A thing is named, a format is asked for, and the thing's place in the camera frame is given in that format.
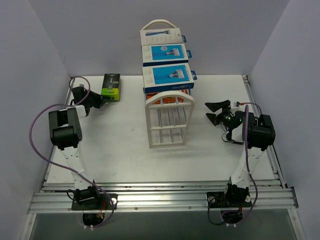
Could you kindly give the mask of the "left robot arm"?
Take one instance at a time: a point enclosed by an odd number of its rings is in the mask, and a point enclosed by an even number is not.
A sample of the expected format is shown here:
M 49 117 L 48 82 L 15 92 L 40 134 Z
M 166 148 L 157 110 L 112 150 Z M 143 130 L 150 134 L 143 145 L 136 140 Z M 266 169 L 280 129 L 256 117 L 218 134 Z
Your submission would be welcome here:
M 83 86 L 71 89 L 72 106 L 48 113 L 49 136 L 51 143 L 59 149 L 71 171 L 74 188 L 67 190 L 72 194 L 74 211 L 115 210 L 117 196 L 106 195 L 95 180 L 89 176 L 86 163 L 81 153 L 83 132 L 80 119 L 89 115 L 91 108 L 100 109 L 108 98 L 103 97 Z

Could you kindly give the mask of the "orange razor box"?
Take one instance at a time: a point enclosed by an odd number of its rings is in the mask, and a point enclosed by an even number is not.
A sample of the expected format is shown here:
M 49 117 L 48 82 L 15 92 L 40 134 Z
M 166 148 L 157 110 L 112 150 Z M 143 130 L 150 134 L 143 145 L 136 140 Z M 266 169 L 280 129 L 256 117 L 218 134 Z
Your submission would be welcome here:
M 147 93 L 146 94 L 146 100 L 149 100 L 150 98 L 152 98 L 153 96 L 157 95 L 158 92 L 152 92 L 152 93 Z M 155 101 L 153 104 L 159 104 L 160 100 Z

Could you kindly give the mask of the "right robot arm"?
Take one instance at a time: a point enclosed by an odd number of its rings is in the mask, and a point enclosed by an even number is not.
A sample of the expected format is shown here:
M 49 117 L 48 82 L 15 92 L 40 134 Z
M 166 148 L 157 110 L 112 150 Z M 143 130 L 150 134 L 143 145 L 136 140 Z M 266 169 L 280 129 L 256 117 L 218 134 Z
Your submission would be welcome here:
M 229 178 L 224 191 L 208 192 L 208 208 L 248 208 L 255 205 L 258 188 L 253 179 L 253 172 L 258 160 L 276 137 L 271 117 L 266 114 L 256 116 L 249 110 L 252 102 L 236 102 L 234 107 L 230 100 L 206 102 L 211 111 L 206 116 L 214 126 L 225 127 L 225 141 L 243 146 L 237 168 Z

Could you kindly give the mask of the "blue Harry's razor box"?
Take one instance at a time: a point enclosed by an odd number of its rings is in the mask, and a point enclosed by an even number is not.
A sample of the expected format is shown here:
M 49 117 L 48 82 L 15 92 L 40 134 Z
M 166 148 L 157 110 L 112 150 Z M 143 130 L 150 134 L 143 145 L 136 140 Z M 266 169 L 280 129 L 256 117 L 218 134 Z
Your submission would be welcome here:
M 141 51 L 143 67 L 183 64 L 192 58 L 192 52 L 184 43 L 143 45 Z
M 198 79 L 188 63 L 146 66 L 142 76 L 145 94 L 192 89 Z

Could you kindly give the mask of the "orange Gillette Fusion box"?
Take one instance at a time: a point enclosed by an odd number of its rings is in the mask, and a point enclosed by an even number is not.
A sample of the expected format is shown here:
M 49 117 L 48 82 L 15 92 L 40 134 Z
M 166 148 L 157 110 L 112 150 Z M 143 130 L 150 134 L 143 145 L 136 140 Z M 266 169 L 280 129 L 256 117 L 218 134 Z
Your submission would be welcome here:
M 181 92 L 187 94 L 187 95 L 190 95 L 189 93 L 189 89 L 184 89 L 184 90 L 181 90 Z M 184 98 L 182 97 L 176 97 L 176 96 L 168 96 L 168 97 L 164 97 L 162 99 L 162 103 L 163 104 L 173 104 L 173 103 L 183 103 L 185 101 Z

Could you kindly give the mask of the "green black razor box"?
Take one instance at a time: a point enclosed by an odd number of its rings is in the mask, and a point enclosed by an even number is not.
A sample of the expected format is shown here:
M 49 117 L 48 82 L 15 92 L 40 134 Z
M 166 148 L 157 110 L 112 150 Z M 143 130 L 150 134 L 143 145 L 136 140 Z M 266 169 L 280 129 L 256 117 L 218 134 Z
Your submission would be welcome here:
M 100 94 L 110 98 L 112 101 L 119 101 L 121 95 L 121 75 L 119 73 L 105 73 Z

